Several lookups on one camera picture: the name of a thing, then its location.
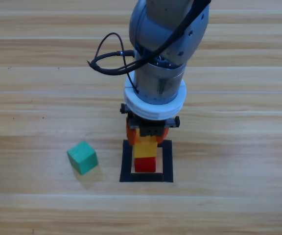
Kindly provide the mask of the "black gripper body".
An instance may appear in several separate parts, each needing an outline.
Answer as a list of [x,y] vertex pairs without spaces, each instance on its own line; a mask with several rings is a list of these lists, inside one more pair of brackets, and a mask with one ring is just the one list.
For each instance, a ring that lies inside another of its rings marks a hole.
[[163,131],[165,128],[177,128],[180,126],[179,116],[167,118],[165,120],[149,120],[134,114],[127,104],[122,103],[120,107],[122,114],[127,114],[128,127],[139,128],[141,131]]

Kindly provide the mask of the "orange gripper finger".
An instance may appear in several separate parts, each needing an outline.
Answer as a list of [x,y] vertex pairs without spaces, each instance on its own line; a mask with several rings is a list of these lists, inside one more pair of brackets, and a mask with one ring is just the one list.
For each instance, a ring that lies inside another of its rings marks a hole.
[[169,129],[162,126],[144,126],[140,128],[140,142],[156,141],[161,144],[168,135]]
[[129,127],[129,119],[126,119],[126,135],[127,135],[127,140],[130,144],[130,146],[133,146],[136,143],[137,140],[137,129],[131,129]]

